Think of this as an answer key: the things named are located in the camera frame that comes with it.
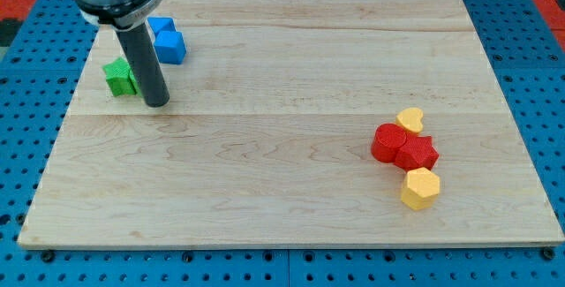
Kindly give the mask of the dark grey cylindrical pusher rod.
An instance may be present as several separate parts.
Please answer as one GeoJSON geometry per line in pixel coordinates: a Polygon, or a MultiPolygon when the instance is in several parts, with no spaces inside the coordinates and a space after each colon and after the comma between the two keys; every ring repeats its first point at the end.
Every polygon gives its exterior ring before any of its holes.
{"type": "Polygon", "coordinates": [[[152,108],[167,104],[170,100],[169,90],[145,24],[117,32],[117,38],[145,104],[152,108]]]}

